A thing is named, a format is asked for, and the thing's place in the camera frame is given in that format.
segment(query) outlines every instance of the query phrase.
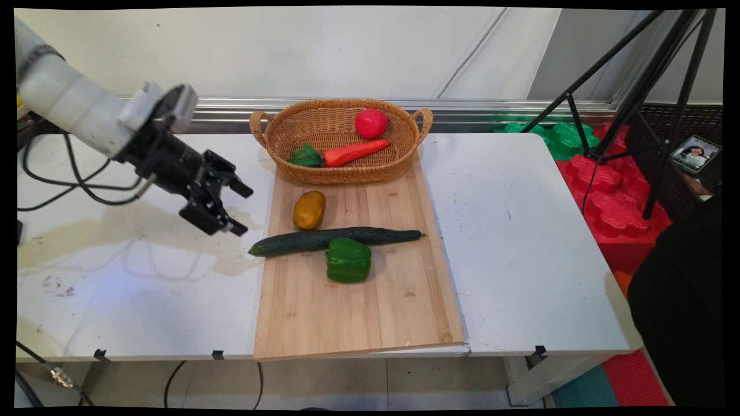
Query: cable connector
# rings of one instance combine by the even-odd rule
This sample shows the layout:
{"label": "cable connector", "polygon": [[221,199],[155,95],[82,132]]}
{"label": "cable connector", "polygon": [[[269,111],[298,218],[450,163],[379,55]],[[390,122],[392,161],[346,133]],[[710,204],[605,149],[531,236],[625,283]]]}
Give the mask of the cable connector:
{"label": "cable connector", "polygon": [[65,389],[74,389],[75,381],[60,367],[55,366],[51,370],[51,377],[59,385]]}

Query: cucumber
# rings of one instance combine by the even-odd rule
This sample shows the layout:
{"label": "cucumber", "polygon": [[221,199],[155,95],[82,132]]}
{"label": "cucumber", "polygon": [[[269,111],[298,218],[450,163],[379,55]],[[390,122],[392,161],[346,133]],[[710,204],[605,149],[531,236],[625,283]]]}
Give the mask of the cucumber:
{"label": "cucumber", "polygon": [[349,227],[337,229],[317,229],[314,231],[291,232],[275,235],[258,241],[248,253],[257,257],[270,257],[292,252],[324,250],[329,248],[333,238],[350,238],[362,244],[390,244],[413,241],[423,234],[416,229],[395,231],[377,227]]}

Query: red foam mat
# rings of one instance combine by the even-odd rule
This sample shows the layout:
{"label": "red foam mat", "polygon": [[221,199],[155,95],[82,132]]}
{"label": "red foam mat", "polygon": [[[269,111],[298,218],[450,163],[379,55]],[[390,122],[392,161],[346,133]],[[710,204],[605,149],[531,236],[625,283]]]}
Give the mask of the red foam mat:
{"label": "red foam mat", "polygon": [[615,355],[604,362],[604,370],[620,406],[668,406],[642,350]]}
{"label": "red foam mat", "polygon": [[[594,134],[602,137],[604,132],[600,130]],[[609,155],[627,149],[626,133],[627,127],[619,131]],[[556,164],[580,208],[595,161],[577,155],[570,161],[557,161]],[[650,185],[629,156],[596,170],[586,201],[585,220],[613,272],[633,275],[655,246],[657,236],[670,225],[659,202],[652,219],[642,218],[649,193]]]}

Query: white table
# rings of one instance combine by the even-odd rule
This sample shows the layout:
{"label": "white table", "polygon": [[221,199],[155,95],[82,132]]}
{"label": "white table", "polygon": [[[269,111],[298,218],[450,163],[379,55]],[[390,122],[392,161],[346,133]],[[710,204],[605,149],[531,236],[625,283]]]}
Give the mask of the white table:
{"label": "white table", "polygon": [[[266,237],[275,164],[251,135],[181,138],[230,160],[254,189],[246,200],[229,189],[222,195],[226,210],[249,231],[242,238],[209,237],[179,217],[182,197],[157,187],[124,207],[98,204],[77,189],[39,211],[19,212],[21,342],[56,361],[93,360],[98,349],[113,361],[212,359],[214,350],[226,359],[252,358],[263,259],[246,251]],[[80,141],[74,146],[83,175],[104,162]],[[465,343],[365,356],[522,357],[544,346],[550,357],[529,372],[521,360],[508,362],[512,403],[523,403],[642,346],[539,136],[430,134],[420,156]],[[20,207],[61,191],[18,165]],[[60,135],[35,140],[30,166],[48,178],[73,179]],[[132,166],[111,163],[93,182],[134,179]],[[17,361],[28,359],[16,354]]]}

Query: red tomato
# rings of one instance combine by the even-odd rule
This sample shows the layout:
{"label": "red tomato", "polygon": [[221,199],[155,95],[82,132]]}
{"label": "red tomato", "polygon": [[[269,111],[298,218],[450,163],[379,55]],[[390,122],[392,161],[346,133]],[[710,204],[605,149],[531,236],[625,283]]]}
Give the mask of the red tomato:
{"label": "red tomato", "polygon": [[388,126],[386,116],[376,108],[368,108],[357,115],[354,120],[357,132],[364,138],[373,138],[382,135]]}

